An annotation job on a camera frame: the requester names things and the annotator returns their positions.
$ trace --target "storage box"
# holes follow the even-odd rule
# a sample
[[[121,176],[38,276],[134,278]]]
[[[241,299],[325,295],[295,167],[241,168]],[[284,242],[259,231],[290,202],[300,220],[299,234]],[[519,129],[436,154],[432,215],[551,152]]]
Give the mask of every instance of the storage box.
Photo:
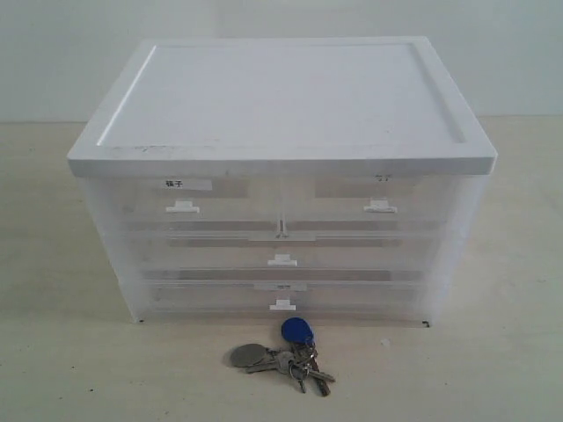
[[[136,321],[431,323],[495,159],[425,38],[146,41],[69,153]]]

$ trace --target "drawer handle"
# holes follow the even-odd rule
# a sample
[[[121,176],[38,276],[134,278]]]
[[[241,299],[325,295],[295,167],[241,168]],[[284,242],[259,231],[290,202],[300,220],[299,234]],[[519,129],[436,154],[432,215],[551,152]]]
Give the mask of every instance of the drawer handle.
[[[291,259],[289,254],[275,254],[274,259],[267,261],[268,266],[297,266],[297,261]]]
[[[389,201],[385,199],[381,200],[371,200],[369,205],[363,208],[366,213],[388,213],[396,214],[397,207],[390,207]]]
[[[270,305],[270,310],[296,310],[296,305],[290,299],[277,299],[275,305]]]
[[[173,207],[166,207],[167,213],[193,213],[199,214],[200,208],[194,207],[190,200],[176,200]]]

